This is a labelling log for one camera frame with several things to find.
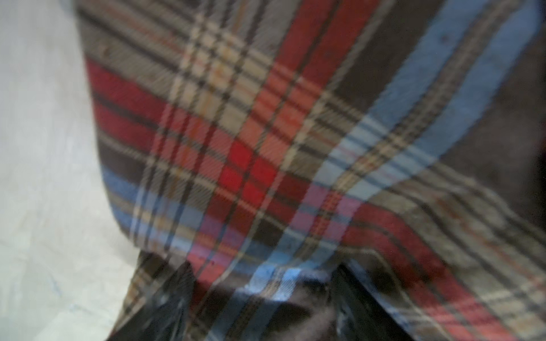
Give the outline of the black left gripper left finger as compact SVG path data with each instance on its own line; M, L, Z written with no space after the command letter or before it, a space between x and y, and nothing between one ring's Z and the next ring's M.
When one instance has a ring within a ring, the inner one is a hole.
M119 330L111 341L183 340L190 313L195 276L189 263L166 278L162 286Z

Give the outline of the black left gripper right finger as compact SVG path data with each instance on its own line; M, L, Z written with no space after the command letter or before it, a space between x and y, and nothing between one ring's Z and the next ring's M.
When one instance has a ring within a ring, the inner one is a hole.
M339 266L332 274L332 301L336 310L336 334L339 340L412 339L346 264Z

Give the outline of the multicolour tartan shirt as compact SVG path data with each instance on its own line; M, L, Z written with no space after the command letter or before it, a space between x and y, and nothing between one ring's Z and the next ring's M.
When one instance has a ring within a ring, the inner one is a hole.
M545 339L544 1L77 1L102 178L183 340Z

